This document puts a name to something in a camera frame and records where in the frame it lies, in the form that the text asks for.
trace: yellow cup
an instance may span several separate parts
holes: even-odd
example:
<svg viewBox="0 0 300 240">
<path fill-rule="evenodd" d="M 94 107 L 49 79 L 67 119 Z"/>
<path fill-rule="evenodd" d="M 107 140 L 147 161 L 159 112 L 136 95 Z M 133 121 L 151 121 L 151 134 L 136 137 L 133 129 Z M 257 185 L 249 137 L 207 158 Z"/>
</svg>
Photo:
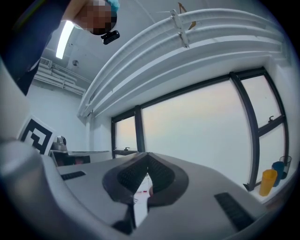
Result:
<svg viewBox="0 0 300 240">
<path fill-rule="evenodd" d="M 262 173 L 261 188 L 259 189 L 259 195 L 266 196 L 271 191 L 275 180 L 277 178 L 277 171 L 273 169 L 266 170 Z"/>
</svg>

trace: blue cup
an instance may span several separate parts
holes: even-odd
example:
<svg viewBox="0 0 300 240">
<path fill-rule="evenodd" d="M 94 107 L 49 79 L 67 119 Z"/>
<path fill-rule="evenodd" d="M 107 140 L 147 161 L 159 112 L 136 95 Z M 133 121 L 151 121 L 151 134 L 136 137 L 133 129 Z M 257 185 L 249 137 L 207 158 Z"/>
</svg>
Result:
<svg viewBox="0 0 300 240">
<path fill-rule="evenodd" d="M 281 180 L 284 168 L 285 168 L 284 162 L 275 162 L 275 163 L 272 164 L 272 169 L 277 171 L 277 178 L 275 180 L 275 183 L 274 183 L 273 187 L 278 186 L 278 184 Z"/>
</svg>

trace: window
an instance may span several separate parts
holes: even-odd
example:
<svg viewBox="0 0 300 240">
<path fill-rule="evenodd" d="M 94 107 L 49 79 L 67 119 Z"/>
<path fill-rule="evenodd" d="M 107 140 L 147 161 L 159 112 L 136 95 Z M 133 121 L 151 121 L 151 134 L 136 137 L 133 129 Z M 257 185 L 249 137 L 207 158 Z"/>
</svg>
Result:
<svg viewBox="0 0 300 240">
<path fill-rule="evenodd" d="M 248 191 L 288 149 L 283 104 L 263 67 L 187 86 L 112 118 L 113 157 L 166 154 L 216 169 Z"/>
</svg>

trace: fluorescent light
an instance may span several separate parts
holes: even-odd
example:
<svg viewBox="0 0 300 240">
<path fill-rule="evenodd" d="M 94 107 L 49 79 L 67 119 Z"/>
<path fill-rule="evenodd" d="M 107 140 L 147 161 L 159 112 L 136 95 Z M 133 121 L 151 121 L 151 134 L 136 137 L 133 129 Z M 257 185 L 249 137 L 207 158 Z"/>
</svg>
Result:
<svg viewBox="0 0 300 240">
<path fill-rule="evenodd" d="M 71 35 L 71 32 L 74 28 L 74 24 L 70 21 L 66 21 L 64 29 L 62 30 L 60 41 L 58 42 L 56 57 L 62 59 L 64 51 Z"/>
</svg>

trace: window frame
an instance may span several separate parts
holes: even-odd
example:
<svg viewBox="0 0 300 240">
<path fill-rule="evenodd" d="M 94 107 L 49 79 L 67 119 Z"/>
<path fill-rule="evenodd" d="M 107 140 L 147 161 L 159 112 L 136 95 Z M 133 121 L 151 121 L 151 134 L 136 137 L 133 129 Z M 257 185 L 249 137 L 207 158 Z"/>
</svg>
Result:
<svg viewBox="0 0 300 240">
<path fill-rule="evenodd" d="M 264 76 L 272 90 L 272 93 L 275 96 L 275 99 L 277 101 L 277 104 L 279 106 L 280 110 L 280 116 L 276 119 L 272 120 L 268 124 L 258 127 L 257 119 L 255 116 L 255 112 L 252 106 L 252 103 L 250 101 L 250 98 L 247 94 L 246 89 L 244 88 L 242 84 L 242 80 L 253 78 L 257 76 Z M 153 100 L 150 100 L 146 103 L 143 103 L 141 105 L 137 105 L 132 109 L 129 109 L 128 111 L 119 114 L 116 117 L 112 118 L 112 157 L 115 158 L 115 155 L 129 155 L 136 152 L 145 152 L 145 142 L 144 142 L 144 134 L 143 134 L 143 120 L 142 120 L 142 114 L 141 109 L 161 103 L 163 101 L 169 100 L 171 98 L 175 98 L 179 95 L 204 88 L 213 84 L 221 83 L 224 81 L 232 80 L 234 86 L 236 87 L 236 90 L 241 98 L 241 103 L 244 105 L 244 108 L 246 110 L 246 115 L 248 118 L 248 123 L 250 127 L 251 132 L 251 138 L 252 138 L 252 164 L 251 164 L 251 172 L 250 172 L 250 178 L 248 183 L 243 184 L 248 191 L 252 191 L 256 186 L 260 185 L 261 182 L 256 183 L 257 175 L 258 175 L 258 167 L 259 167 L 259 159 L 260 159 L 260 145 L 259 145 L 259 137 L 265 135 L 266 133 L 270 132 L 277 126 L 279 126 L 281 123 L 284 125 L 284 136 L 285 136 L 285 152 L 284 156 L 287 158 L 289 153 L 289 133 L 288 133 L 288 126 L 287 126 L 287 120 L 285 115 L 284 106 L 282 103 L 282 100 L 280 98 L 280 95 L 278 93 L 278 90 L 271 79 L 270 75 L 266 71 L 264 67 L 255 68 L 251 70 L 246 71 L 240 71 L 240 72 L 230 72 L 227 75 L 215 77 L 212 79 L 208 79 L 202 82 L 198 82 L 195 84 L 192 84 L 190 86 L 175 90 L 173 92 L 167 93 L 165 95 L 162 95 L 158 98 L 155 98 Z M 126 118 L 135 117 L 135 133 L 136 133 L 136 141 L 137 141 L 137 151 L 124 151 L 124 150 L 116 150 L 115 149 L 115 123 L 118 121 L 122 121 Z"/>
</svg>

